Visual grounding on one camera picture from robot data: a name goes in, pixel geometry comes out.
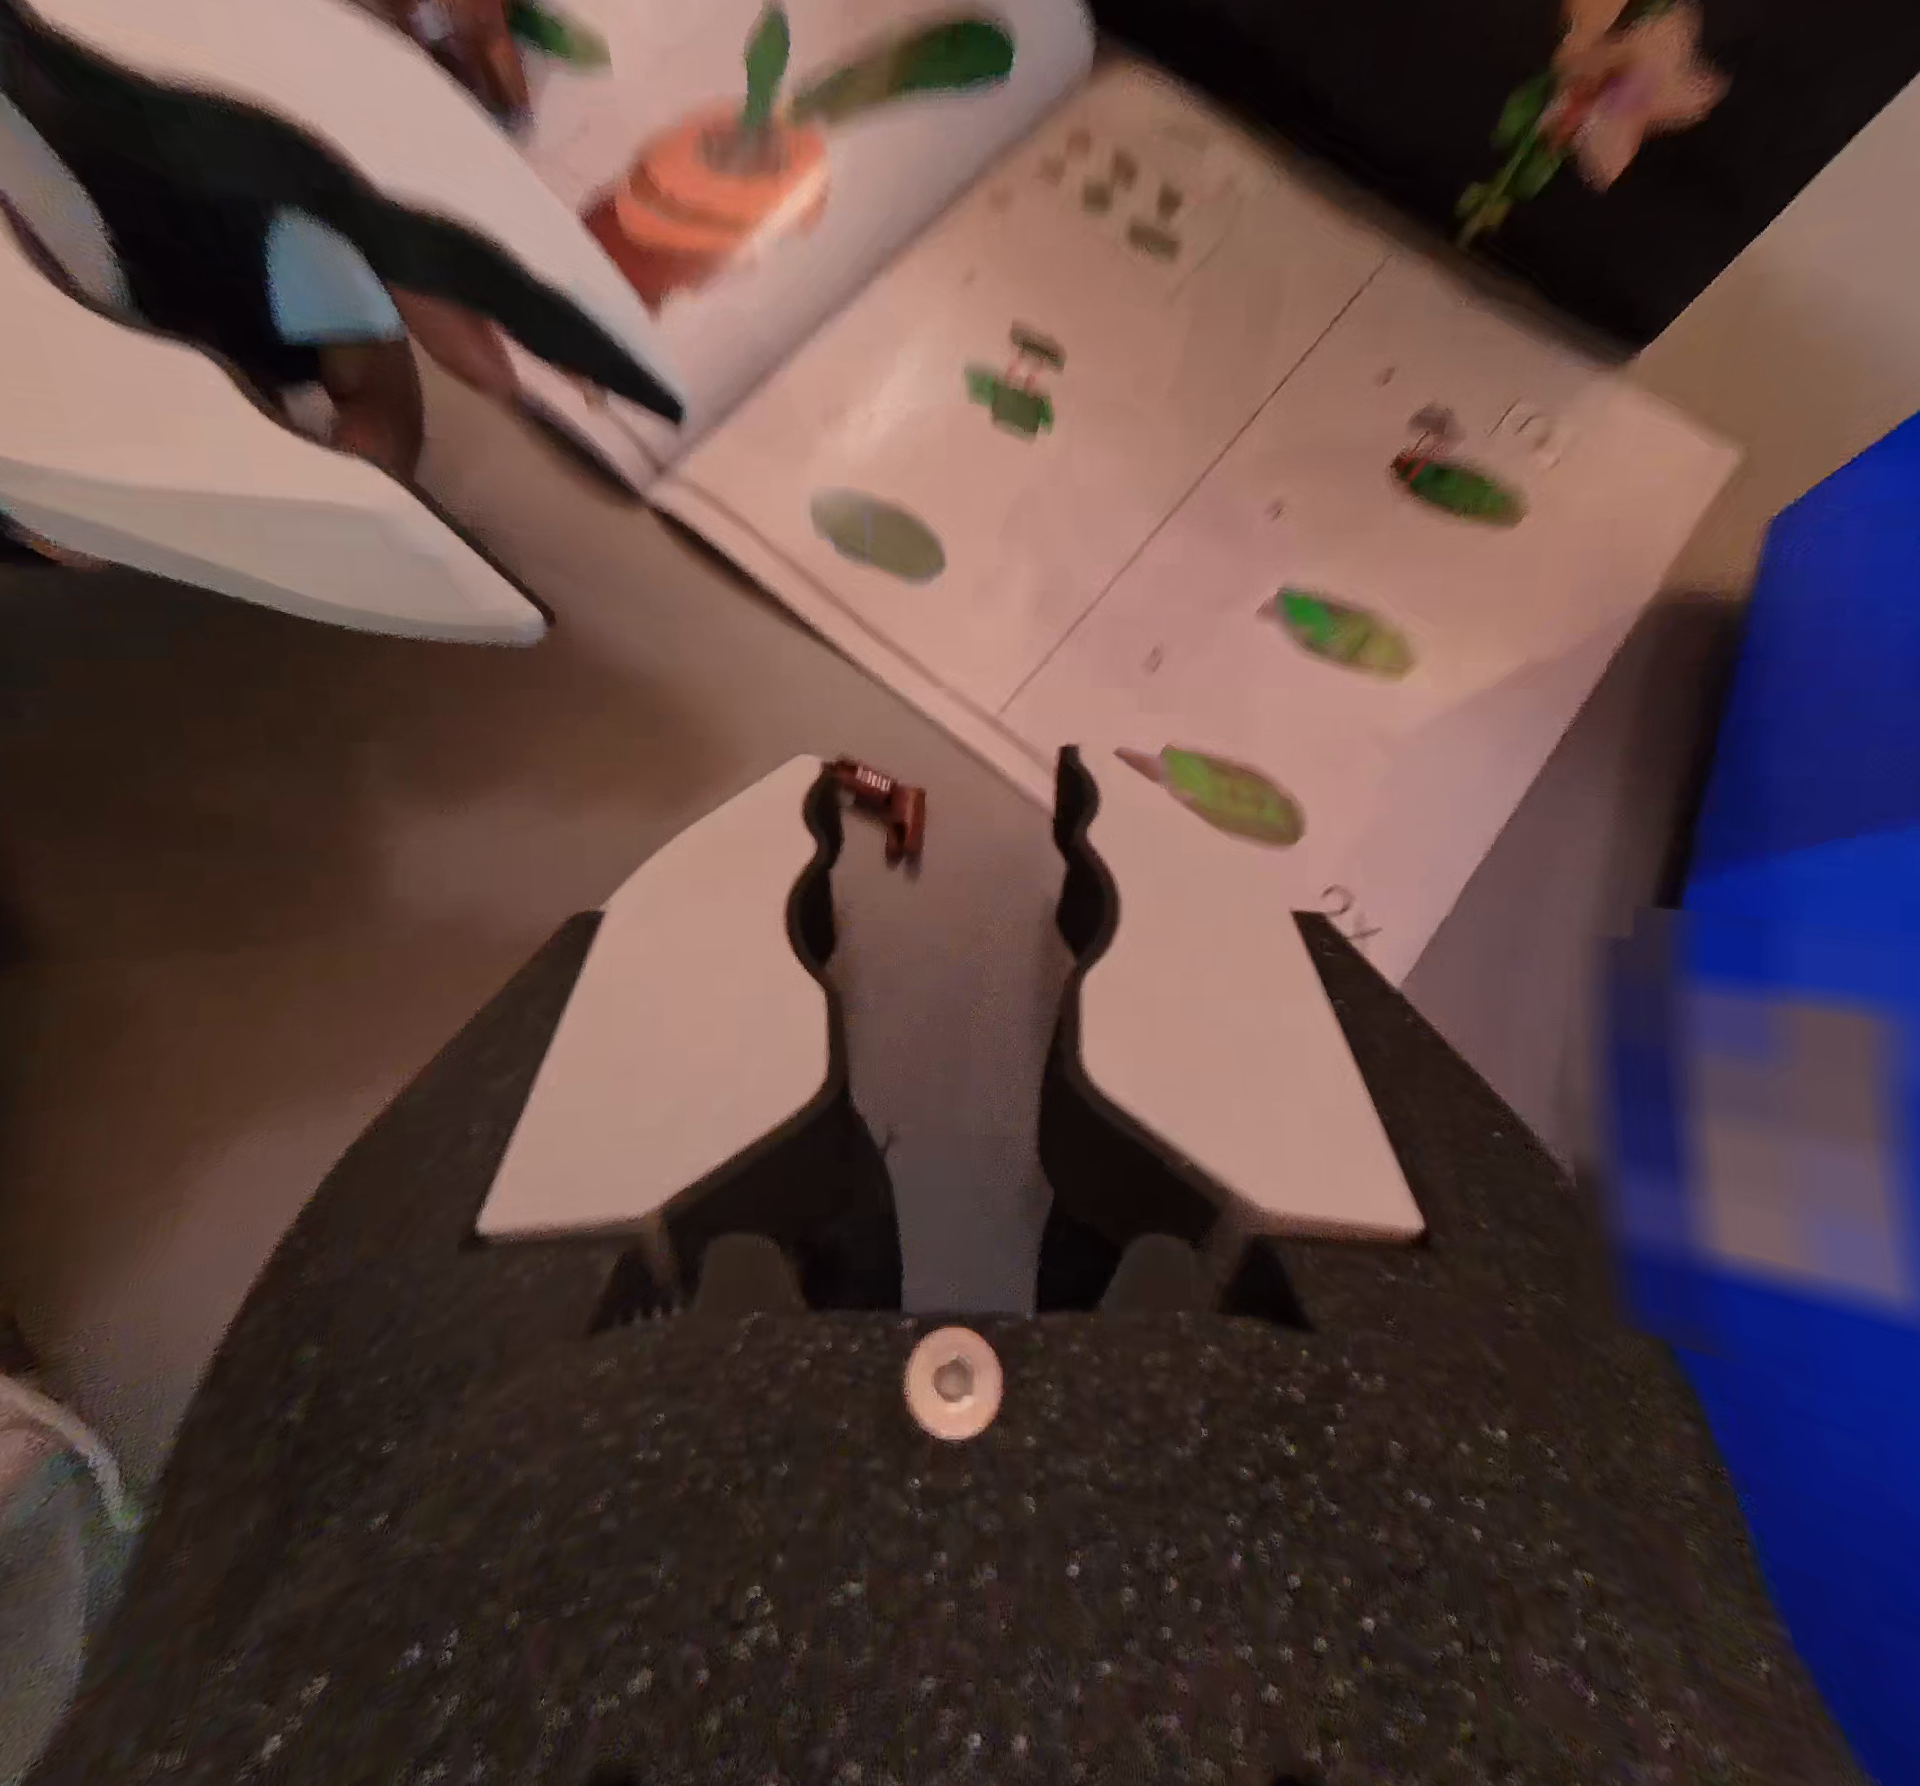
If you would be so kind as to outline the blue plastic bin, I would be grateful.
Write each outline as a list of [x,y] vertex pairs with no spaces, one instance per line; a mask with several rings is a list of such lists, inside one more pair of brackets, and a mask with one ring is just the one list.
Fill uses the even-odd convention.
[[1607,968],[1629,1316],[1869,1783],[1920,1774],[1920,426],[1768,521],[1670,911]]

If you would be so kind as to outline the person's left hand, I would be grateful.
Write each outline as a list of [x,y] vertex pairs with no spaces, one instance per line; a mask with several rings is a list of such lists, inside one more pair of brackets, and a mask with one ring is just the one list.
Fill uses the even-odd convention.
[[425,397],[415,348],[491,401],[522,390],[491,321],[437,293],[390,293],[399,321],[381,337],[330,337],[313,348],[322,390],[330,397],[330,447],[415,483],[425,454]]

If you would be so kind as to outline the black orchid picture box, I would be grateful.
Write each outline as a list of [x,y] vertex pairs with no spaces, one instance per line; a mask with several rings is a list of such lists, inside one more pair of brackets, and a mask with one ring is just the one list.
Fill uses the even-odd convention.
[[1914,0],[1092,0],[1170,72],[1654,343],[1907,82]]

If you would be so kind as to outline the white instruction booklet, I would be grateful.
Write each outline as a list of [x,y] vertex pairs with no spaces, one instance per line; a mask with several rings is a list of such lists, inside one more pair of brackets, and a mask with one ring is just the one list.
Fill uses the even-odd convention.
[[[465,62],[480,0],[381,0]],[[1162,787],[1408,982],[1739,454],[1087,0],[510,0],[522,152],[685,383],[512,401],[1047,795]]]

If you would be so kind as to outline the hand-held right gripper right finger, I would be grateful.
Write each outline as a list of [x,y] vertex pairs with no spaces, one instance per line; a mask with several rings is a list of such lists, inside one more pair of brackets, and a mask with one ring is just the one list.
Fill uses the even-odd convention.
[[1194,746],[1061,746],[1050,838],[1050,1202],[1114,1245],[1204,1245],[1224,1222],[1418,1245],[1423,1205],[1293,920],[1301,802]]

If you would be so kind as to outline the small brown toy brick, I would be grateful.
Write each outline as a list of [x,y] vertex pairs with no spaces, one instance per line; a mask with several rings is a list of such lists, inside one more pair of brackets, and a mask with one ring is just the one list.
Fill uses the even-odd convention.
[[831,755],[823,772],[848,810],[878,825],[889,868],[924,860],[924,825],[931,825],[924,787],[907,787],[865,755]]

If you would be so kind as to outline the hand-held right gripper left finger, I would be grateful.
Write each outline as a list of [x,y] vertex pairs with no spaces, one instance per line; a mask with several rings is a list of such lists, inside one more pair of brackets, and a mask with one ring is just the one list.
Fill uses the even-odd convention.
[[787,755],[599,911],[478,1237],[896,1237],[831,982],[840,789]]

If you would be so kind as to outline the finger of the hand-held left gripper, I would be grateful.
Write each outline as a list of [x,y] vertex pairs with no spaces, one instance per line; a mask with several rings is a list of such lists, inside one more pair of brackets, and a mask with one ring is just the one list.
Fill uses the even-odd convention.
[[59,293],[8,228],[0,490],[35,537],[297,621],[539,649],[549,608],[415,485],[217,360]]
[[8,0],[59,131],[196,193],[287,206],[390,286],[678,426],[660,325],[512,138],[353,0]]

